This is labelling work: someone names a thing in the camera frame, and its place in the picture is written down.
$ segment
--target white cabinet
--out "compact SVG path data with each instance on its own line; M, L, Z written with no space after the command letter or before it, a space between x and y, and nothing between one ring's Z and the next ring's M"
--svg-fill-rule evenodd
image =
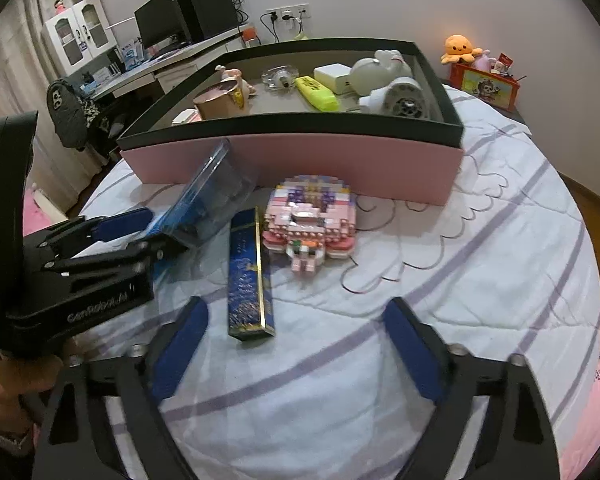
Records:
M116 46L100 0L83 0L52 17L43 34L64 75L71 75Z

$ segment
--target blue rectangular box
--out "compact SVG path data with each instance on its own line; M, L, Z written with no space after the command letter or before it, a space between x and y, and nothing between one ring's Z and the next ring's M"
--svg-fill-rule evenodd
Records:
M269 253L262 244L257 207L231 220L229 239L228 332L237 339L275 335Z

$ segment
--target desk drawer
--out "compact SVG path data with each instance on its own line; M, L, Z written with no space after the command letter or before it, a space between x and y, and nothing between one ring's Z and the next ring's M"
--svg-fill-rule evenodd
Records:
M202 56L193 57L187 62L179 63L171 68L158 72L156 73L155 78L160 83L164 93L170 92L187 77L197 71L198 67L205 66L215 58L222 56L222 54L226 54L226 47L224 45L218 46Z
M244 48L244 41L242 37L234 38L229 43L225 44L227 52L233 52L234 50L242 50Z

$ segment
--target white power bank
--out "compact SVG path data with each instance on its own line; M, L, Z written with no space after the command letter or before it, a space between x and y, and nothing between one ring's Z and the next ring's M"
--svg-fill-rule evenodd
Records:
M334 63L315 68L314 79L325 85L334 94L346 94L351 91L349 72L351 72L351 67Z

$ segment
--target bed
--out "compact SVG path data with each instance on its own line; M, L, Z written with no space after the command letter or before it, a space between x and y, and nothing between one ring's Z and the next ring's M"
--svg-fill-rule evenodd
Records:
M558 452L574 437L600 350L600 280L589 234L528 128L446 91L466 128L447 205L360 196L351 259L327 261L308 280L275 259L275 338L244 344L226 333L226 229L198 258L181 258L151 304L81 337L90 358L121 354L149 341L190 296L206 300L206 335L176 396L160 406L201 479L392 478L432 413L378 323L394 296L448 343L500 360L525 354ZM144 205L160 215L181 189L142 184L121 161L83 214ZM264 205L268 197L259 189L251 199ZM108 409L129 474L145 478L120 406L111 399ZM475 399L449 479L464 474L484 410Z

